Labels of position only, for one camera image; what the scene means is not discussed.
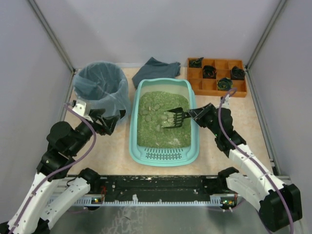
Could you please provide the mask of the black trash bin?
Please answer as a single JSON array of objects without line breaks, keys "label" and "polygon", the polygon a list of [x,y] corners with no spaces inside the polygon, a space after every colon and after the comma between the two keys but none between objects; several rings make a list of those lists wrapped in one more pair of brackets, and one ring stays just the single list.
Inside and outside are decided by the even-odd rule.
[{"label": "black trash bin", "polygon": [[117,124],[121,124],[125,121],[126,119],[126,110],[118,110],[117,113],[115,114],[115,117],[117,119]]}]

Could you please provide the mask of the black litter scoop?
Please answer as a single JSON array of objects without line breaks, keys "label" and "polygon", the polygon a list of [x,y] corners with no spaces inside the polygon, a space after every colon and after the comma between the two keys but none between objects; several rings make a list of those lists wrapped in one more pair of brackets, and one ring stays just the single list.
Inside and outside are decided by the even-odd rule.
[{"label": "black litter scoop", "polygon": [[182,107],[177,107],[171,110],[166,111],[167,114],[170,114],[167,122],[162,124],[162,128],[165,129],[175,129],[180,128],[183,125],[184,119],[190,118],[191,115],[188,112],[183,111]]}]

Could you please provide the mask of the teal plastic litter box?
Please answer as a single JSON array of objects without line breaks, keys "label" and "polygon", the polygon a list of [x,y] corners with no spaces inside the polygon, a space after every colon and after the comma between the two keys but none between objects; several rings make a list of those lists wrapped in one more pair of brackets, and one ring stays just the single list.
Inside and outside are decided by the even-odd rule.
[{"label": "teal plastic litter box", "polygon": [[185,119],[174,128],[174,114],[196,107],[188,81],[173,78],[145,79],[135,92],[130,123],[129,153],[137,163],[174,167],[192,163],[199,155],[199,126]]}]

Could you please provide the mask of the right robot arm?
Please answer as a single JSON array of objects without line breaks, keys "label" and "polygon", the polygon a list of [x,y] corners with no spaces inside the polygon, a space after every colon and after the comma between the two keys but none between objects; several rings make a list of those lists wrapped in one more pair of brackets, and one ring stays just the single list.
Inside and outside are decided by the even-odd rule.
[{"label": "right robot arm", "polygon": [[277,178],[251,152],[246,140],[234,130],[230,109],[209,103],[183,116],[208,128],[218,149],[245,172],[242,175],[237,169],[228,168],[219,172],[218,177],[256,209],[266,228],[276,232],[302,218],[300,190]]}]

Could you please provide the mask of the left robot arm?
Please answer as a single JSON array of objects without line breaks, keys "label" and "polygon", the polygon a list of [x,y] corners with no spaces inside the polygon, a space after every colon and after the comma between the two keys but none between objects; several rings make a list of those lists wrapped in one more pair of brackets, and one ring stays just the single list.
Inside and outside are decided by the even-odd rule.
[{"label": "left robot arm", "polygon": [[90,115],[84,117],[75,108],[65,108],[81,123],[74,129],[66,121],[52,126],[47,136],[47,151],[37,166],[29,192],[14,216],[1,223],[2,234],[48,234],[79,198],[99,188],[100,175],[85,168],[74,178],[72,185],[51,203],[48,202],[69,169],[91,152],[97,135],[111,135],[126,112],[118,111],[115,116],[104,118],[103,109],[91,110]]}]

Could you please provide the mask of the green cat litter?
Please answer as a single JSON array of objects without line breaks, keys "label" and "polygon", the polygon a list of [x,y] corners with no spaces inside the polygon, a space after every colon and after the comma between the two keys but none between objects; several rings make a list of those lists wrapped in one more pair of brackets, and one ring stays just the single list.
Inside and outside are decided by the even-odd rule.
[{"label": "green cat litter", "polygon": [[191,145],[191,122],[183,122],[175,129],[162,128],[170,114],[166,111],[189,108],[189,101],[182,95],[163,91],[145,93],[138,104],[137,144],[149,148],[183,148]]}]

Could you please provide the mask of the translucent blue bin liner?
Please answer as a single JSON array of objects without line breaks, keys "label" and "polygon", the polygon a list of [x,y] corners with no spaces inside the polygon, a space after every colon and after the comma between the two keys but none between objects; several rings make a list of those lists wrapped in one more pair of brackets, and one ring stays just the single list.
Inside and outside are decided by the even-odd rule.
[{"label": "translucent blue bin liner", "polygon": [[106,61],[92,62],[74,76],[76,97],[91,109],[105,109],[103,117],[115,116],[118,110],[131,113],[129,86],[122,69]]}]

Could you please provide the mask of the orange wooden compartment tray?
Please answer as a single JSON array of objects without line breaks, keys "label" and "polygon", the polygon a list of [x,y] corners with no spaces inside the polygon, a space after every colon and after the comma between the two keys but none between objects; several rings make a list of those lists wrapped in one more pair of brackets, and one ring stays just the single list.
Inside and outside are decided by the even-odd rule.
[{"label": "orange wooden compartment tray", "polygon": [[239,59],[187,58],[187,80],[196,95],[223,96],[236,88],[235,97],[247,95],[243,61]]}]

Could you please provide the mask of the black rolled item lower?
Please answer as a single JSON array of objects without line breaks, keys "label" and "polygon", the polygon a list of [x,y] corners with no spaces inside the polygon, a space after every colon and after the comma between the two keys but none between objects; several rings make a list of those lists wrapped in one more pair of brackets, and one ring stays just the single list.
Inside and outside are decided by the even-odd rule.
[{"label": "black rolled item lower", "polygon": [[233,87],[233,82],[230,78],[224,77],[217,81],[216,86],[220,91],[229,91]]}]

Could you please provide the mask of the black rolled item middle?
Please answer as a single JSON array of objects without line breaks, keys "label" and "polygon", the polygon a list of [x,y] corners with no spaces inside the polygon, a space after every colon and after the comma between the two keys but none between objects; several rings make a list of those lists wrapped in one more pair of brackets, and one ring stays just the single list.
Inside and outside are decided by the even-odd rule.
[{"label": "black rolled item middle", "polygon": [[205,65],[202,70],[203,78],[216,79],[217,71],[211,65]]}]

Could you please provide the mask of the black rolled item top-left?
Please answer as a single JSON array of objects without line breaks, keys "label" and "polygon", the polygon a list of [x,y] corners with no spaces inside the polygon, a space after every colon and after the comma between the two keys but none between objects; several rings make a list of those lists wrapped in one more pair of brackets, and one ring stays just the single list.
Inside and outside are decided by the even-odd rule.
[{"label": "black rolled item top-left", "polygon": [[204,57],[190,59],[189,60],[189,67],[190,68],[201,68],[203,59],[204,59]]}]

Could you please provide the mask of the black rolled item right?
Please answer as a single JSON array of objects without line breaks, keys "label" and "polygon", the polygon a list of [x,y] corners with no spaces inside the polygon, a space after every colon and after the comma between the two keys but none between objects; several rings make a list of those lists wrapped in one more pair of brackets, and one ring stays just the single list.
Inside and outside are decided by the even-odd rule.
[{"label": "black rolled item right", "polygon": [[238,66],[234,66],[230,71],[230,75],[232,80],[244,80],[245,71]]}]

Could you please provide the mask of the grey-blue cloth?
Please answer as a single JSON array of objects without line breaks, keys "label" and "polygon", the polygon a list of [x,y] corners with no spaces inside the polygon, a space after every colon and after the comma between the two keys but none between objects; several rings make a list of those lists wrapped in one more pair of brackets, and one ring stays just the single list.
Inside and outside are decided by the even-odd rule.
[{"label": "grey-blue cloth", "polygon": [[180,75],[180,62],[165,63],[151,57],[133,76],[132,82],[137,88],[144,79],[176,78]]}]

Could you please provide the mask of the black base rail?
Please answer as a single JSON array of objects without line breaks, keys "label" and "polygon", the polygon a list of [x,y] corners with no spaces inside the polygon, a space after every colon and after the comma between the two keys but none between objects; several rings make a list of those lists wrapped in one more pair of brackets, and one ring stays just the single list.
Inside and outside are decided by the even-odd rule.
[{"label": "black base rail", "polygon": [[103,175],[99,185],[74,200],[74,206],[204,206],[229,209],[243,199],[259,210],[262,199],[242,174],[224,179],[209,175]]}]

